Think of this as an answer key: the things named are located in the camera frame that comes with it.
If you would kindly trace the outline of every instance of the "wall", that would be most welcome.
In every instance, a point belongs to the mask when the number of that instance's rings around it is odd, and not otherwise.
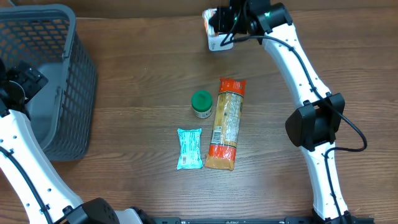
[[[204,9],[228,0],[13,0],[21,4],[66,4],[78,17],[128,18],[200,15]],[[279,0],[290,11],[398,6],[396,0]],[[9,6],[0,0],[0,6]]]

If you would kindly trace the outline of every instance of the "small jar with green lid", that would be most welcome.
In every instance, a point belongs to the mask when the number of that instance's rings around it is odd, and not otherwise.
[[[211,115],[213,100],[210,93],[201,90],[197,91],[191,99],[193,112],[198,118],[208,118]]]

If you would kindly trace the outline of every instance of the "container with orange label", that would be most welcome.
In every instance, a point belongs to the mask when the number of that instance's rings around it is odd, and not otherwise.
[[[234,169],[246,81],[221,78],[206,167]]]

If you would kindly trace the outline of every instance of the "laundry basket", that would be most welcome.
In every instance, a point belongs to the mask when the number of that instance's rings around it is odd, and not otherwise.
[[[93,117],[96,68],[64,5],[0,8],[0,58],[6,68],[21,60],[49,82],[26,105],[32,130],[53,161],[86,154]]]

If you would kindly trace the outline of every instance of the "blue packet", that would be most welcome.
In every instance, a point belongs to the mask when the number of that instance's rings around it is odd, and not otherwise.
[[[200,156],[201,128],[194,130],[182,130],[179,128],[177,132],[181,148],[177,170],[202,168],[203,162]]]

